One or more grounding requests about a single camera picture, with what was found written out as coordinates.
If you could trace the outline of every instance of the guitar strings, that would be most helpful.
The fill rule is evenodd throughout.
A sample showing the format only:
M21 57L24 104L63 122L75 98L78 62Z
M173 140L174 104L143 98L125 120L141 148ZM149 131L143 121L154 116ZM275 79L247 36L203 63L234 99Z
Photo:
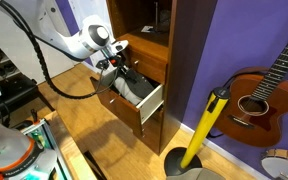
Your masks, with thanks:
M288 72L288 44L283 49L283 51L278 56L278 58L275 60L274 64L270 67L269 71L264 76L264 78L260 81L259 85L254 90L251 97L248 98L248 100L245 103L245 106L243 106L243 108L245 107L246 109L250 109L250 107L254 107L255 105L258 105L259 100L265 101L269 97L269 95L274 91L274 89L277 87L277 85L283 80L282 77L284 77L287 74L287 72ZM272 85L268 82L265 82L265 80L267 80L267 78L269 78L270 80L273 79L272 81L275 82L275 84ZM262 85L264 84L264 86L266 85L270 88L267 88L268 90L266 90L266 89L263 89L263 87L262 87L263 91L260 91L259 90L260 84L262 84ZM255 96L256 99L259 99L259 100L256 100L256 99L254 99L254 93L260 94L261 96L263 96L265 98L262 99L262 98L258 98Z

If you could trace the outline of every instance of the wall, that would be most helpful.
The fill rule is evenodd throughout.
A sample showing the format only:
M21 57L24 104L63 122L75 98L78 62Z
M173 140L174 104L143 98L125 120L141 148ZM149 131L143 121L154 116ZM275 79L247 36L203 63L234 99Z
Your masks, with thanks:
M218 1L183 123L195 129L213 88L243 67L270 67L287 42L288 1ZM274 147L255 148L227 136L210 140L268 176L261 155L271 148L288 150L288 113L282 140Z

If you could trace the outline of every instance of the floor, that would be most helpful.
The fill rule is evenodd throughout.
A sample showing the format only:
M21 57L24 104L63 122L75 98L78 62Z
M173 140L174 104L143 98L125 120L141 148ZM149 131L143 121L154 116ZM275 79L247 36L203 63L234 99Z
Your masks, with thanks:
M97 76L83 64L53 78L54 84L72 95L84 95L94 90L89 77ZM191 133L179 130L166 149L157 155L139 141L131 130L115 115L103 107L94 96L88 99L71 100L59 96L49 85L39 85L41 93L48 99L64 121L71 136L82 152L89 151L107 179L161 180L165 179L164 159L176 147L187 147ZM12 124L31 119L30 110L38 110L44 117L50 110L36 99L12 113ZM231 163L208 147L198 152L203 167L226 179L255 179L240 167Z

